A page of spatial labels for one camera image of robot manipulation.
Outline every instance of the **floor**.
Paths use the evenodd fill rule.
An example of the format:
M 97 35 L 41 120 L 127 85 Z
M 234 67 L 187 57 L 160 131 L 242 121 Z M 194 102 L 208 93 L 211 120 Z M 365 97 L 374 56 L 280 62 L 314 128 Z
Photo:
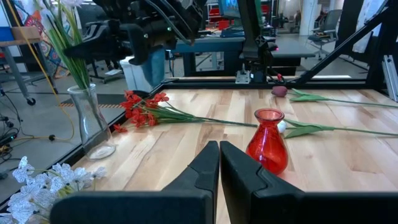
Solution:
M 287 119 L 338 128 L 398 132 L 398 111 L 336 102 L 291 102 L 275 98 L 270 90 L 165 90 L 171 105 L 195 116 L 258 124 L 254 112 L 277 108 Z M 306 90 L 334 99 L 361 102 L 395 102 L 374 90 Z M 229 141 L 244 151 L 256 128 L 228 124 L 163 124 L 129 128 L 115 134 L 119 148 L 101 162 L 85 158 L 75 167 L 96 170 L 106 177 L 97 189 L 107 191 L 161 190 L 176 178 L 208 141 Z M 398 191 L 398 139 L 352 131 L 322 131 L 285 139 L 289 153 L 280 178 L 306 192 Z M 277 161 L 277 153 L 264 153 Z M 229 224 L 221 181 L 218 184 L 217 224 Z
M 298 35 L 281 35 L 278 38 L 295 39 L 305 44 L 306 38 Z M 316 51 L 317 49 L 310 44 L 306 47 Z M 197 63 L 207 57 L 207 54 L 197 56 Z M 212 69 L 210 58 L 207 58 L 197 69 Z M 302 65 L 306 69 L 312 68 L 318 60 L 316 58 L 302 59 Z M 170 75 L 169 63 L 165 62 L 165 72 Z M 365 77 L 363 74 L 365 70 L 358 68 L 342 59 L 337 59 L 332 62 L 320 75 L 349 75 L 351 77 Z M 183 76 L 182 59 L 178 58 L 174 62 L 174 74 L 176 77 Z M 61 78 L 55 81 L 59 91 L 60 101 L 69 99 L 67 89 L 74 85 L 72 77 Z M 103 84 L 101 80 L 93 80 L 96 84 L 96 90 L 99 94 L 123 94 L 127 89 L 125 79 L 110 81 Z M 58 108 L 57 102 L 51 92 L 50 86 L 46 80 L 34 82 L 33 85 L 27 85 L 31 97 L 36 99 L 36 105 L 29 106 L 26 100 L 20 93 L 15 82 L 2 83 L 4 91 L 7 96 L 15 104 L 22 122 L 22 130 L 25 134 L 33 134 L 34 136 L 48 136 L 54 134 L 60 138 L 69 138 L 71 136 L 71 124 L 66 115 Z M 36 169 L 46 169 L 53 163 L 57 162 L 59 158 L 68 154 L 74 147 L 80 144 L 80 136 L 78 132 L 78 115 L 75 108 L 65 108 L 70 114 L 73 124 L 75 125 L 76 134 L 67 142 L 50 142 L 48 139 L 31 139 L 24 141 L 13 141 L 11 146 L 14 147 L 12 151 L 13 158 L 20 158 L 27 156 L 30 163 Z M 6 97 L 0 97 L 0 114 L 10 117 L 11 121 L 19 128 L 18 120 L 14 114 L 14 109 Z M 101 112 L 108 122 L 119 116 L 122 109 L 119 108 L 101 108 Z M 12 169 L 17 166 L 17 161 L 7 161 L 0 165 L 0 172 Z M 11 194 L 15 193 L 21 185 L 18 184 L 12 177 L 5 180 L 0 180 L 0 202 L 6 200 Z

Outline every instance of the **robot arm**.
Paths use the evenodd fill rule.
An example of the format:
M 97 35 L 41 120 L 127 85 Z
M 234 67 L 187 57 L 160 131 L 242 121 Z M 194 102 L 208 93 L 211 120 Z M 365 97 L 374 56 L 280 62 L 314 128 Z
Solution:
M 158 46 L 173 49 L 176 36 L 193 45 L 206 1 L 94 0 L 110 18 L 88 23 L 83 42 L 65 50 L 68 57 L 122 60 L 134 55 L 143 64 Z

